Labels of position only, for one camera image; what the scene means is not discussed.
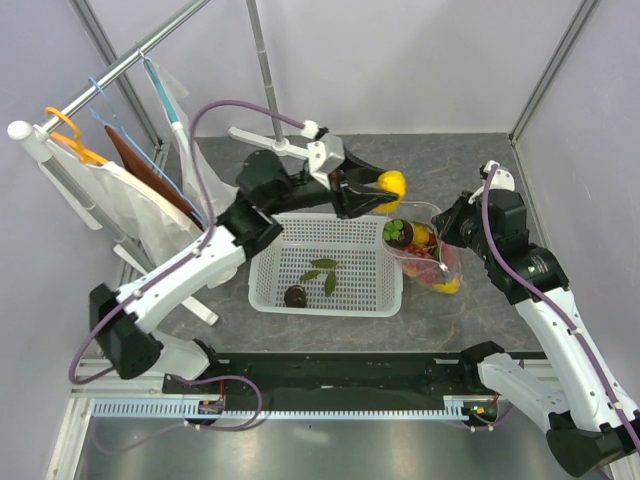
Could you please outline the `yellow mango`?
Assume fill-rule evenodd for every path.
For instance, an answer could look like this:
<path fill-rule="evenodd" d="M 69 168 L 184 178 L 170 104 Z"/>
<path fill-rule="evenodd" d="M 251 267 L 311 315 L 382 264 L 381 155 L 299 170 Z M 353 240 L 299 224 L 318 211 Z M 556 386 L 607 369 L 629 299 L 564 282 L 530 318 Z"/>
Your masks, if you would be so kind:
<path fill-rule="evenodd" d="M 376 186 L 387 193 L 394 193 L 397 196 L 394 201 L 376 207 L 376 213 L 389 214 L 395 211 L 406 196 L 406 179 L 403 173 L 398 170 L 386 171 L 381 174 L 377 179 Z"/>
<path fill-rule="evenodd" d="M 460 287 L 461 282 L 458 277 L 455 277 L 445 283 L 432 284 L 430 286 L 432 290 L 443 294 L 456 294 L 460 290 Z"/>

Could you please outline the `orange fruit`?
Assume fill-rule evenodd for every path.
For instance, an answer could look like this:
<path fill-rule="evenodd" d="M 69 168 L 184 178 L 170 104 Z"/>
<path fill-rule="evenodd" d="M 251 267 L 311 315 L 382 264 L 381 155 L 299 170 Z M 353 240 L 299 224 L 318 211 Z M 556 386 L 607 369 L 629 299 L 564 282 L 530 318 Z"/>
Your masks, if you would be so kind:
<path fill-rule="evenodd" d="M 436 244 L 433 232 L 428 226 L 423 224 L 414 223 L 412 225 L 413 230 L 413 242 L 421 248 Z"/>

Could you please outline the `clear zip top bag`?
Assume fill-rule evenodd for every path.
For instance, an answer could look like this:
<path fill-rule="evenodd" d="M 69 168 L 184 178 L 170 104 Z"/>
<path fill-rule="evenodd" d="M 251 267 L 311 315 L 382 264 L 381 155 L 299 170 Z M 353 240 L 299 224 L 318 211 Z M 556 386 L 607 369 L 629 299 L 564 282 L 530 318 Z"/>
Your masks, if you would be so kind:
<path fill-rule="evenodd" d="M 386 213 L 381 242 L 409 279 L 428 290 L 453 295 L 462 284 L 459 250 L 438 237 L 432 219 L 440 213 L 428 202 L 401 202 Z"/>

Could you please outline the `mangosteen with green calyx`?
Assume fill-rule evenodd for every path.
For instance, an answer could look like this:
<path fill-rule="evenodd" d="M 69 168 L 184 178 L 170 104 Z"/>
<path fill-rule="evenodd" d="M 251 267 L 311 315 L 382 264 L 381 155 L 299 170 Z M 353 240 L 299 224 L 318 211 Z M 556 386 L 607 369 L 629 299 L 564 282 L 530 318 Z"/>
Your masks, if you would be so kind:
<path fill-rule="evenodd" d="M 382 238 L 389 247 L 404 249 L 414 240 L 413 225 L 407 220 L 391 219 L 384 225 Z"/>

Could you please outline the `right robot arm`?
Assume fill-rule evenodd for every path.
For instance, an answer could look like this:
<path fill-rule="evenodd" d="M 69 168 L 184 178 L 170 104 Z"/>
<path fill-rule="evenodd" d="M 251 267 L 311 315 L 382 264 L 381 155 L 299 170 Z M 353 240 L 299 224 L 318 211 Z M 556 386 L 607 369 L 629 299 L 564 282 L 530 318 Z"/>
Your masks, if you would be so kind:
<path fill-rule="evenodd" d="M 492 341 L 461 353 L 458 381 L 467 392 L 505 397 L 544 433 L 562 469 L 580 478 L 639 450 L 639 406 L 617 381 L 578 312 L 554 255 L 529 240 L 517 192 L 464 192 L 435 215 L 439 240 L 467 248 L 491 283 L 534 332 L 560 384 L 553 389 Z"/>

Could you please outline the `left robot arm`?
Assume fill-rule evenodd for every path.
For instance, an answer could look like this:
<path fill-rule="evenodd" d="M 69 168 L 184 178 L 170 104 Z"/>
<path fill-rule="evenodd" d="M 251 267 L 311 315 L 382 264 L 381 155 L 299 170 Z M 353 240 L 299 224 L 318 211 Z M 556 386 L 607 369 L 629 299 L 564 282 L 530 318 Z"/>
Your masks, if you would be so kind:
<path fill-rule="evenodd" d="M 282 232 L 275 217 L 301 208 L 329 204 L 340 219 L 352 219 L 400 201 L 407 190 L 399 171 L 384 171 L 347 152 L 318 182 L 306 169 L 286 172 L 269 150 L 250 154 L 236 177 L 232 204 L 209 230 L 164 264 L 116 290 L 101 284 L 89 294 L 89 338 L 123 380 L 150 370 L 185 379 L 198 393 L 219 382 L 210 349 L 158 331 L 177 305 L 209 282 L 265 250 Z"/>

